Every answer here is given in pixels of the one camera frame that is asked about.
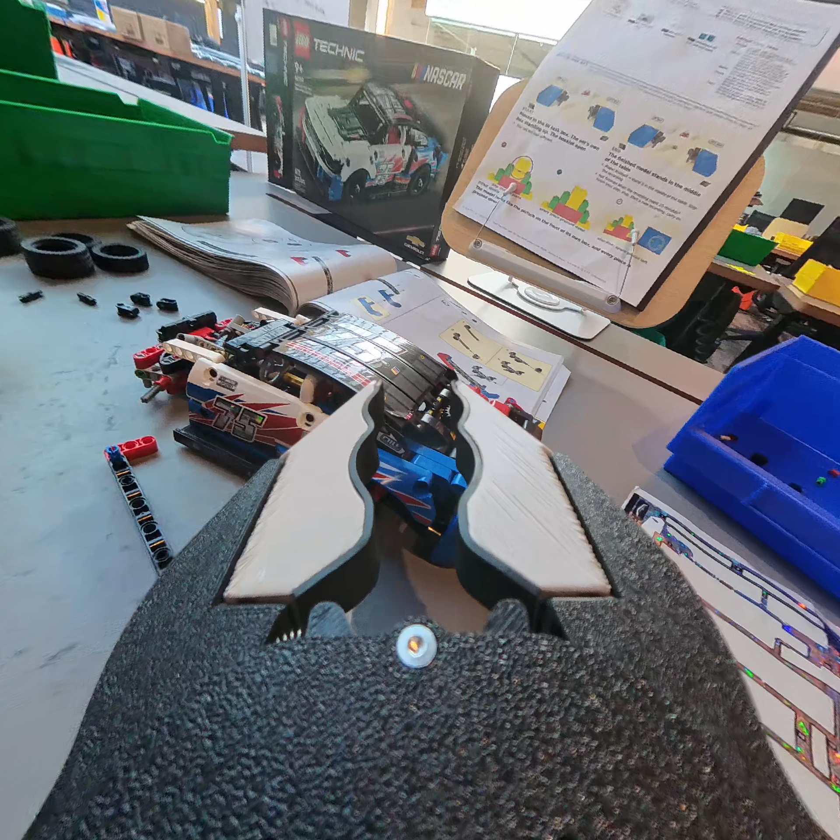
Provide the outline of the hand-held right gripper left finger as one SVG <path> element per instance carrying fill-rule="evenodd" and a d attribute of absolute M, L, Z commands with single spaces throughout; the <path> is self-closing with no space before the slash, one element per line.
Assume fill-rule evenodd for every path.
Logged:
<path fill-rule="evenodd" d="M 224 604 L 352 610 L 371 593 L 380 565 L 370 484 L 383 421 L 382 382 L 374 380 L 280 458 L 234 554 Z"/>

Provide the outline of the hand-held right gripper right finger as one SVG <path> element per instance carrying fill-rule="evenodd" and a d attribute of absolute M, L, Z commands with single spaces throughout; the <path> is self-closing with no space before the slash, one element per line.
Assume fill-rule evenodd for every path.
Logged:
<path fill-rule="evenodd" d="M 452 413 L 467 482 L 455 560 L 466 592 L 487 608 L 513 599 L 528 611 L 555 597 L 611 595 L 551 452 L 460 381 Z"/>

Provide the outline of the toy brick race car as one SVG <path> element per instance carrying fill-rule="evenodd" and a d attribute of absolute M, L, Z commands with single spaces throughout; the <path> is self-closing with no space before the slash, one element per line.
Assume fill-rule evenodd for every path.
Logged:
<path fill-rule="evenodd" d="M 158 341 L 133 356 L 145 386 L 185 395 L 186 447 L 243 476 L 253 475 L 379 380 L 384 419 L 372 495 L 415 534 L 413 551 L 449 568 L 460 496 L 452 384 L 459 381 L 540 439 L 543 423 L 513 398 L 500 399 L 453 361 L 442 360 L 382 325 L 308 304 L 294 318 L 256 310 L 218 321 L 206 311 L 159 327 Z"/>

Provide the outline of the black beam with red elbow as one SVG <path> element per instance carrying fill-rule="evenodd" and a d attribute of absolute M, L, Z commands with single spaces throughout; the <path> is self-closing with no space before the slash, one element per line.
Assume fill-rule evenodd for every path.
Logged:
<path fill-rule="evenodd" d="M 153 567 L 161 572 L 173 561 L 174 555 L 132 468 L 134 461 L 156 455 L 158 451 L 158 443 L 154 436 L 142 436 L 106 447 L 103 456 L 122 493 L 150 561 Z"/>

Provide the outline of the shiny sticker sheet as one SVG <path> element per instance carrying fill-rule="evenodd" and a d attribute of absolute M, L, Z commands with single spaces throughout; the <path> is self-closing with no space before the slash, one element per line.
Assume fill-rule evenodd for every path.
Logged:
<path fill-rule="evenodd" d="M 679 567 L 727 643 L 801 797 L 838 802 L 838 636 L 808 602 L 640 487 L 626 514 Z"/>

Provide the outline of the blue plastic bin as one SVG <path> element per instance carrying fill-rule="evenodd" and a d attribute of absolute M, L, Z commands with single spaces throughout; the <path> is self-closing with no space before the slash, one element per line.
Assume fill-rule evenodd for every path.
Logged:
<path fill-rule="evenodd" d="M 735 365 L 668 451 L 668 473 L 838 596 L 837 350 L 800 337 Z"/>

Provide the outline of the open instruction book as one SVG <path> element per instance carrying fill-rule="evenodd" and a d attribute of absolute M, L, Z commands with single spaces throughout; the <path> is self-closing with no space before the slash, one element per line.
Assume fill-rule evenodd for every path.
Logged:
<path fill-rule="evenodd" d="M 280 306 L 274 338 L 224 350 L 228 364 L 284 386 L 322 413 L 340 393 L 378 378 L 395 449 L 412 437 L 450 446 L 448 391 L 454 380 L 543 436 L 569 378 L 562 356 L 516 343 L 485 324 L 420 269 L 398 269 L 382 248 L 300 238 L 260 219 L 186 224 L 140 217 L 129 229 L 204 275 Z"/>

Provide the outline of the wooden document stand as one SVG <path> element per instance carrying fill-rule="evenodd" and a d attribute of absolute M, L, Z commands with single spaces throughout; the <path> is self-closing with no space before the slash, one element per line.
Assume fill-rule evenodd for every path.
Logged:
<path fill-rule="evenodd" d="M 739 213 L 746 207 L 753 191 L 761 186 L 765 169 L 763 155 L 741 177 L 721 208 L 713 212 L 711 220 L 703 223 L 694 243 L 678 258 L 676 266 L 668 269 L 666 279 L 648 302 L 637 307 L 621 302 L 620 308 L 611 307 L 593 285 L 573 279 L 567 271 L 500 234 L 481 234 L 480 223 L 456 211 L 459 198 L 526 85 L 526 80 L 520 80 L 510 86 L 490 109 L 442 214 L 442 232 L 448 245 L 481 266 L 500 272 L 503 279 L 513 276 L 545 287 L 560 298 L 621 326 L 643 329 L 670 319 L 688 301 L 732 231 Z"/>

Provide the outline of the small green bin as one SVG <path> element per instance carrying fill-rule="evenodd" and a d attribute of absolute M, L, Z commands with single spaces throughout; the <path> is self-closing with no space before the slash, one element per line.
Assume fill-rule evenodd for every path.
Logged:
<path fill-rule="evenodd" d="M 777 243 L 771 238 L 749 234 L 744 226 L 733 226 L 717 257 L 734 260 L 745 266 L 758 266 L 775 250 Z"/>

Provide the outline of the yellow plastic bin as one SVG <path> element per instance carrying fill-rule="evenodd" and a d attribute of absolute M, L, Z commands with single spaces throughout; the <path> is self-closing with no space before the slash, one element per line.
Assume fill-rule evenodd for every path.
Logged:
<path fill-rule="evenodd" d="M 839 269 L 808 259 L 785 291 L 789 303 L 799 311 L 807 308 L 839 314 Z"/>

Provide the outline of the black toy set box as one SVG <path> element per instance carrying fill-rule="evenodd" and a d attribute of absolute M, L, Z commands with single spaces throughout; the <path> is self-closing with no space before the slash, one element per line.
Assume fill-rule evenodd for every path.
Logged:
<path fill-rule="evenodd" d="M 443 212 L 499 69 L 277 10 L 263 29 L 269 182 L 405 259 L 446 260 Z"/>

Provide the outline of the green plastic bin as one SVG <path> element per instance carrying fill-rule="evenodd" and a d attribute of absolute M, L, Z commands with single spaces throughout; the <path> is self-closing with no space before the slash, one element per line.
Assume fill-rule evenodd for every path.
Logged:
<path fill-rule="evenodd" d="M 231 136 L 152 101 L 3 70 L 1 215 L 228 212 Z"/>
<path fill-rule="evenodd" d="M 58 79 L 42 2 L 1 1 L 1 69 Z"/>

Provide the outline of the printed instruction sheet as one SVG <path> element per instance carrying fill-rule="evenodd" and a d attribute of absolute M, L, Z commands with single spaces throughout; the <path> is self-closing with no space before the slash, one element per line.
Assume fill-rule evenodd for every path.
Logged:
<path fill-rule="evenodd" d="M 822 2 L 590 2 L 455 210 L 639 307 L 838 48 Z"/>

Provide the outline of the storage shelf with boxes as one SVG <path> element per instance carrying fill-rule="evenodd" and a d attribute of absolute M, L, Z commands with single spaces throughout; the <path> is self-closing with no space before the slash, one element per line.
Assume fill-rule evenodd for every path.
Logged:
<path fill-rule="evenodd" d="M 233 1 L 44 2 L 55 53 L 245 122 Z"/>

